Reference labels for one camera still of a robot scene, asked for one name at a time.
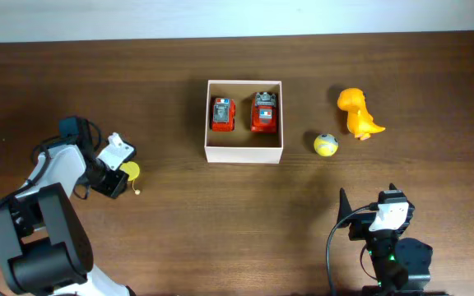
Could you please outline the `small red toy car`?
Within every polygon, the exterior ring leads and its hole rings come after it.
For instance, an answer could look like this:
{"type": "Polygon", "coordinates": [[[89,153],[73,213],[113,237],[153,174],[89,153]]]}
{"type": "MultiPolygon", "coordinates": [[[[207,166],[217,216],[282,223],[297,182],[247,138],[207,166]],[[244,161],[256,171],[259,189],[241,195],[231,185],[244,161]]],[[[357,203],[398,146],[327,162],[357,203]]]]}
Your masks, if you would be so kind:
{"type": "Polygon", "coordinates": [[[235,102],[229,98],[215,98],[211,112],[211,129],[214,132],[232,132],[235,129],[235,102]]]}

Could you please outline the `yellow grey ball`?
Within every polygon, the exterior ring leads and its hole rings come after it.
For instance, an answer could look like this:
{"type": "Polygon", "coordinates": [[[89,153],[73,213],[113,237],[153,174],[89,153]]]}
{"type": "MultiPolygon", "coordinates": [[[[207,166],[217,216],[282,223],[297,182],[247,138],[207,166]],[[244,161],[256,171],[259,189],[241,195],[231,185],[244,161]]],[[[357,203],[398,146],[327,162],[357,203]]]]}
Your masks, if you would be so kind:
{"type": "Polygon", "coordinates": [[[338,147],[338,141],[332,134],[320,134],[314,140],[315,152],[323,157],[334,155],[338,147]]]}

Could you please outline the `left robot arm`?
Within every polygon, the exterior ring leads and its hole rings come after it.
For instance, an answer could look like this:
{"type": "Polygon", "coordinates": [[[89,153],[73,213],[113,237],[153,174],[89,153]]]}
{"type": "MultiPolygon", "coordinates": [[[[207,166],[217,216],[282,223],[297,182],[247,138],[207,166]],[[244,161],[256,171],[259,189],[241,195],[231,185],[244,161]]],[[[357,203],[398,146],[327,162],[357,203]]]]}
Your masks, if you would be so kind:
{"type": "Polygon", "coordinates": [[[70,202],[77,186],[112,199],[124,193],[129,175],[121,167],[135,154],[117,132],[104,140],[78,116],[61,120],[58,135],[34,147],[34,170],[0,200],[0,268],[14,294],[135,296],[95,264],[70,202]]]}

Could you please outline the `yellow wooden rattle drum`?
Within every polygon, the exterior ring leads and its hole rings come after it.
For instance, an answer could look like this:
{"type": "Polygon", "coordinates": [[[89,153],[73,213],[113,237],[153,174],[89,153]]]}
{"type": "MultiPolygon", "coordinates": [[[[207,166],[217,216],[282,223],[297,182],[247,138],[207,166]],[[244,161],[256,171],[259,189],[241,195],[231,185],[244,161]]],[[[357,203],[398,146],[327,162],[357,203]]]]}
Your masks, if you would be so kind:
{"type": "Polygon", "coordinates": [[[140,195],[141,191],[135,188],[135,182],[141,172],[139,165],[134,161],[128,161],[126,163],[122,163],[119,169],[128,175],[128,182],[131,183],[134,193],[136,195],[140,195]]]}

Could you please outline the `orange toy dinosaur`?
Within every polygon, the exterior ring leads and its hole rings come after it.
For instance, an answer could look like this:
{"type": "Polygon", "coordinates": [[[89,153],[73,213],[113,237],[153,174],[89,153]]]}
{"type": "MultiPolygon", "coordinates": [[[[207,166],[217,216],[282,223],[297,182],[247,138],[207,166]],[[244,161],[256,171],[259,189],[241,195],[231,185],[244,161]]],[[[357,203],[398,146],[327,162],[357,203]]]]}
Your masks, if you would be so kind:
{"type": "Polygon", "coordinates": [[[344,89],[337,100],[337,107],[347,112],[348,131],[360,141],[386,130],[385,127],[374,122],[374,117],[368,112],[365,100],[365,93],[358,88],[344,89]]]}

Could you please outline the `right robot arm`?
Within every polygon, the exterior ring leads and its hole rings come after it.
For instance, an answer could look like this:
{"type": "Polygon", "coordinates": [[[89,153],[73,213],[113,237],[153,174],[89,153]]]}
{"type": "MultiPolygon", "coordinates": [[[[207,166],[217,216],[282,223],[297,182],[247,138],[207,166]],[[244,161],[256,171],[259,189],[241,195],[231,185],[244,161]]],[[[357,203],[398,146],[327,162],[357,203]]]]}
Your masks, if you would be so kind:
{"type": "Polygon", "coordinates": [[[411,223],[415,207],[393,184],[381,191],[375,203],[353,210],[344,189],[339,193],[337,222],[349,229],[351,241],[363,241],[369,253],[375,286],[365,286],[362,295],[424,295],[430,282],[433,248],[402,235],[411,223]]]}

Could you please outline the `red toy fire truck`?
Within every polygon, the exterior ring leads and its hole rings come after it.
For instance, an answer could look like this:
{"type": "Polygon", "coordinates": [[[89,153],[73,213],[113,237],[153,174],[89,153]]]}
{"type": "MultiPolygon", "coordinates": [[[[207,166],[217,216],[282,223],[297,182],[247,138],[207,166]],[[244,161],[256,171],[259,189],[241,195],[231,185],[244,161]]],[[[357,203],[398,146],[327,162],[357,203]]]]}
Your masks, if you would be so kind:
{"type": "Polygon", "coordinates": [[[277,94],[256,92],[253,96],[250,130],[252,132],[277,132],[277,94]]]}

